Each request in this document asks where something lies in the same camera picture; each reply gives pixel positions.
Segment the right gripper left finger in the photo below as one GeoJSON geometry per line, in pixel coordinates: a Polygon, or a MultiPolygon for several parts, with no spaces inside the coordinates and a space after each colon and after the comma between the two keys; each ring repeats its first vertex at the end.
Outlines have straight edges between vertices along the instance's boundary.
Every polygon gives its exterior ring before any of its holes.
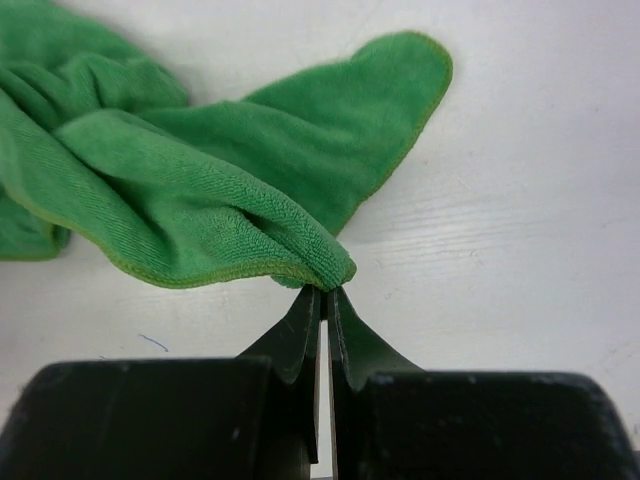
{"type": "Polygon", "coordinates": [[[5,479],[306,479],[318,460],[321,294],[233,358],[60,362],[1,432],[5,479]]]}

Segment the green microfiber towel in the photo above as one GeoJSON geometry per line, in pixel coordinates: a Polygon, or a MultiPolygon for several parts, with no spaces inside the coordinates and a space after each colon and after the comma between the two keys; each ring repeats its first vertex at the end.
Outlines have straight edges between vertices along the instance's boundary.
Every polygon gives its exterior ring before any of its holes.
{"type": "Polygon", "coordinates": [[[452,73],[439,43],[406,31],[193,106],[96,21],[5,1],[1,257],[52,259],[75,233],[160,287],[339,287],[356,266],[338,233],[407,156],[452,73]]]}

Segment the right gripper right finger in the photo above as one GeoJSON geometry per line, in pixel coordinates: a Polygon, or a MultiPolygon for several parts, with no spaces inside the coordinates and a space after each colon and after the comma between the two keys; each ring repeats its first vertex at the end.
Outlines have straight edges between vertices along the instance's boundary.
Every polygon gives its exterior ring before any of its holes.
{"type": "Polygon", "coordinates": [[[635,479],[613,402],[567,372],[431,371],[327,296],[338,479],[635,479]]]}

